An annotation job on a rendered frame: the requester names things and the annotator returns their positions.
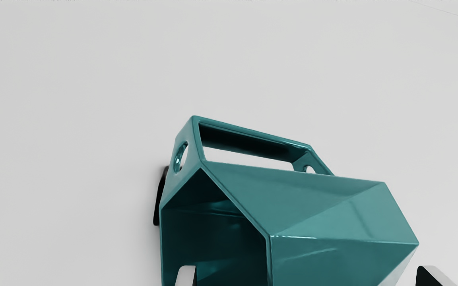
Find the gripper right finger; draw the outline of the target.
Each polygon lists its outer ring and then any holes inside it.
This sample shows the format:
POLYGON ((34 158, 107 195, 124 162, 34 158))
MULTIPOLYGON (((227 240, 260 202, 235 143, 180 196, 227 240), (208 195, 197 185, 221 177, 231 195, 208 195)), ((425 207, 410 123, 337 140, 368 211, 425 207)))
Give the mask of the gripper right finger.
POLYGON ((457 284, 436 266, 421 265, 416 272, 416 286, 457 286, 457 284))

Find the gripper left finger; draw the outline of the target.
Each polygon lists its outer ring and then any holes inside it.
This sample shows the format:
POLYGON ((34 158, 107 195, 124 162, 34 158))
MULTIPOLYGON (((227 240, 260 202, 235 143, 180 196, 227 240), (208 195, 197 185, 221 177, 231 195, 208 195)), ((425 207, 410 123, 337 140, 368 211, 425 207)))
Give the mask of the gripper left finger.
POLYGON ((195 265, 184 265, 179 268, 175 286, 197 286, 197 282, 197 267, 195 265))

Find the teal faceted mug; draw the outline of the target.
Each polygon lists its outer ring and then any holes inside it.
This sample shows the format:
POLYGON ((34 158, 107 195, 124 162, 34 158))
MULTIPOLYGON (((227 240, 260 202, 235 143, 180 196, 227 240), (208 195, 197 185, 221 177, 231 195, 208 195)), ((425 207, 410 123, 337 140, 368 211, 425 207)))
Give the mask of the teal faceted mug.
POLYGON ((396 286, 419 241, 384 182, 335 176, 305 143, 192 116, 159 204, 161 283, 396 286))

